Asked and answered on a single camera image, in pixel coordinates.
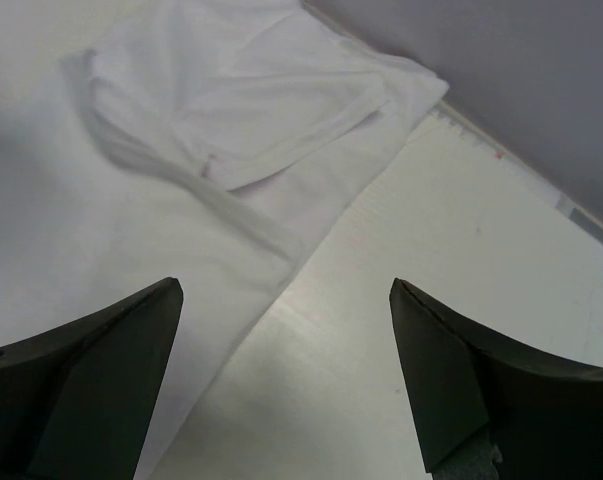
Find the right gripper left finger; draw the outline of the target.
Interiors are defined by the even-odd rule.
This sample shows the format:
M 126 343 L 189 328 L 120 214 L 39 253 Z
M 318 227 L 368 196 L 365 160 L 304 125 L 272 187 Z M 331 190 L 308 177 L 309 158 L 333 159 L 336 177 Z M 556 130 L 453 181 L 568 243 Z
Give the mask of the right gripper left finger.
M 131 479 L 183 305 L 165 278 L 0 347 L 0 479 Z

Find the white t shirt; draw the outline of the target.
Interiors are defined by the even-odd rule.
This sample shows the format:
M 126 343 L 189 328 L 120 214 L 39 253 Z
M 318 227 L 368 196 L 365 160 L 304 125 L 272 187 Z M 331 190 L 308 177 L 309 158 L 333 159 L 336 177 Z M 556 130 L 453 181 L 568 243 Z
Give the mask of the white t shirt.
M 180 325 L 134 475 L 447 92 L 297 1 L 155 1 L 0 117 L 0 344 L 165 277 Z

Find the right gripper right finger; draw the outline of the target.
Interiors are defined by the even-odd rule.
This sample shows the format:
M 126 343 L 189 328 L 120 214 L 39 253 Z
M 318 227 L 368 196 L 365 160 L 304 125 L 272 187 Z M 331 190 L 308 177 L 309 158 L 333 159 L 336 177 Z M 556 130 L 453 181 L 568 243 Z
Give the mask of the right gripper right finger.
M 603 368 L 477 323 L 407 281 L 389 296 L 425 471 L 603 479 Z

